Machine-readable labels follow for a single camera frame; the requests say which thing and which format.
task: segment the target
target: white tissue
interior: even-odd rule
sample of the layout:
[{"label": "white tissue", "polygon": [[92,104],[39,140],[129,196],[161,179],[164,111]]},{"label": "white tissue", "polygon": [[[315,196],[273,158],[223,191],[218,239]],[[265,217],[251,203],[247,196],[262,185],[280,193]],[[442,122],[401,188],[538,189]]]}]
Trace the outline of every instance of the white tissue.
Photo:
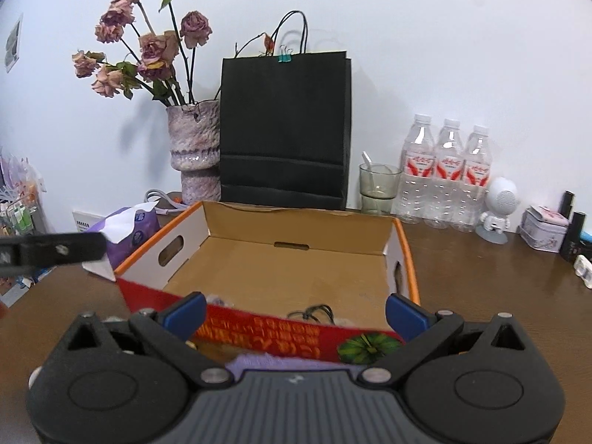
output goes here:
[{"label": "white tissue", "polygon": [[150,212],[158,202],[144,202],[134,205],[122,213],[113,215],[105,220],[105,227],[101,230],[101,233],[107,240],[114,244],[118,244],[125,237],[134,231],[135,225],[135,213],[138,210],[144,212]]}]

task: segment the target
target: white bottle cap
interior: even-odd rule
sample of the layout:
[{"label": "white bottle cap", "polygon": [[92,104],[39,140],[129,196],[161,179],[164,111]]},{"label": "white bottle cap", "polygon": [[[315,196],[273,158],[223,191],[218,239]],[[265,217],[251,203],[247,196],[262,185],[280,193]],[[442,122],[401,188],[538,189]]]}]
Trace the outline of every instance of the white bottle cap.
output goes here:
[{"label": "white bottle cap", "polygon": [[415,123],[423,125],[431,125],[431,117],[429,115],[416,114]]},{"label": "white bottle cap", "polygon": [[473,127],[473,132],[475,132],[477,135],[483,135],[484,137],[486,137],[487,135],[489,135],[489,127],[484,127],[483,125],[475,125]]},{"label": "white bottle cap", "polygon": [[461,127],[461,123],[458,120],[450,120],[449,118],[444,119],[444,127],[453,128],[458,130]]}]

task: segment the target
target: white wall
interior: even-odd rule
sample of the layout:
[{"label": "white wall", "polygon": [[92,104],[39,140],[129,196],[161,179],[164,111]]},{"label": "white wall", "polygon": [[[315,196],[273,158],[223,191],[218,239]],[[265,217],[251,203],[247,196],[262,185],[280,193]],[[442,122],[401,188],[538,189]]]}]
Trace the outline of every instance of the white wall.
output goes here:
[{"label": "white wall", "polygon": [[[126,53],[121,44],[95,41],[108,1],[6,0],[0,7],[2,41],[24,13],[21,59],[8,75],[0,71],[0,142],[43,174],[44,206],[57,231],[74,228],[72,208],[107,214],[137,203],[148,188],[180,187],[169,166],[162,105],[141,93],[131,103],[104,99],[90,79],[74,76],[70,55],[79,48],[106,51],[111,61]],[[159,0],[144,4],[154,15]],[[466,134],[473,124],[488,125],[494,174],[517,183],[523,207],[557,205],[570,189],[576,209],[592,212],[592,0],[174,0],[174,6],[178,18],[202,11],[214,29],[198,49],[198,97],[215,93],[221,59],[232,56],[235,42],[272,31],[293,8],[309,18],[313,51],[348,50],[350,205],[357,204],[360,152],[396,163],[413,114],[427,113],[438,123],[459,118]],[[157,31],[170,27],[165,11],[152,23]]]}]

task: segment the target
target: white robot speaker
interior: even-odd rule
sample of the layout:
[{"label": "white robot speaker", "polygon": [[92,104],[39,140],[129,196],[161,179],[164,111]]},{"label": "white robot speaker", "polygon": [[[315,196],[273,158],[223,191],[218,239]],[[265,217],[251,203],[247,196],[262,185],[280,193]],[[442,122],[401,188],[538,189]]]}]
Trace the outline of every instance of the white robot speaker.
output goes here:
[{"label": "white robot speaker", "polygon": [[479,217],[480,224],[475,232],[488,242],[505,244],[508,238],[504,230],[510,228],[508,217],[516,211],[519,203],[516,184],[503,177],[496,177],[491,181],[485,197],[488,210]]}]

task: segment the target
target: gray ribbed panel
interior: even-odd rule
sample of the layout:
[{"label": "gray ribbed panel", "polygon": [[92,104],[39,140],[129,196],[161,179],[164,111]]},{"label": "gray ribbed panel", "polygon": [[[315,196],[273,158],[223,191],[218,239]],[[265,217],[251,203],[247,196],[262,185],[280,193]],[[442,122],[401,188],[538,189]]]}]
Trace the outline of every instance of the gray ribbed panel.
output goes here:
[{"label": "gray ribbed panel", "polygon": [[246,372],[232,389],[203,393],[153,444],[440,443],[414,427],[392,394],[362,389],[338,370]]}]

